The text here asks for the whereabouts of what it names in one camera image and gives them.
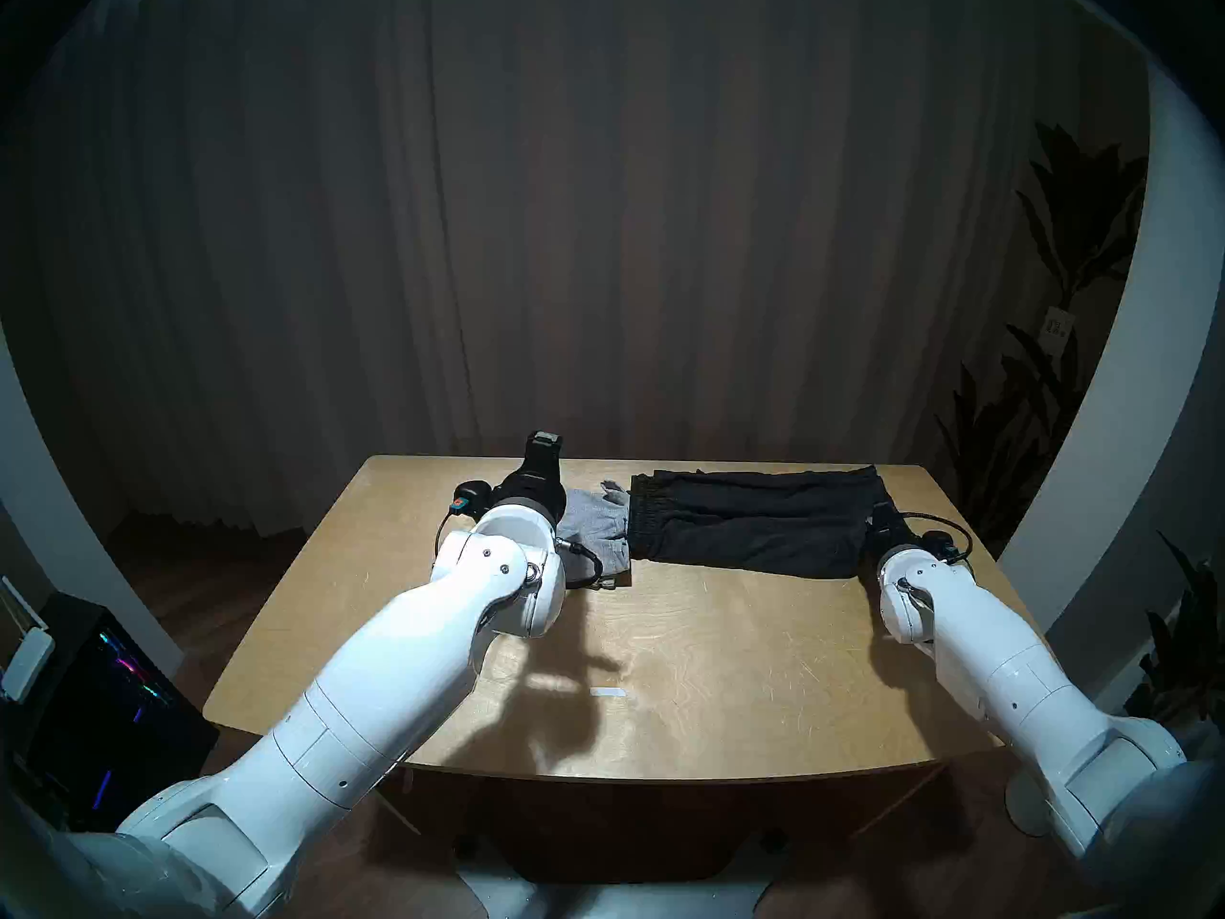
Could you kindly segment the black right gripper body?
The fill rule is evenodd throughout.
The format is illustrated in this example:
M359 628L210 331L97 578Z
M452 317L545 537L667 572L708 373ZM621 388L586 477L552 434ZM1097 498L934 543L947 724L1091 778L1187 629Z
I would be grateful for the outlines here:
M907 515L872 515L869 518L869 562L878 565L897 550L926 550L922 535L911 531Z

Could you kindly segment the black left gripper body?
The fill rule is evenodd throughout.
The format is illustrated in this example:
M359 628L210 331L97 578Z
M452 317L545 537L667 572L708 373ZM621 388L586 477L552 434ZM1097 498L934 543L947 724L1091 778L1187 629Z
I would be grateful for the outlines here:
M526 456L522 464L492 490L492 507L534 507L551 524L559 524L567 505L559 456Z

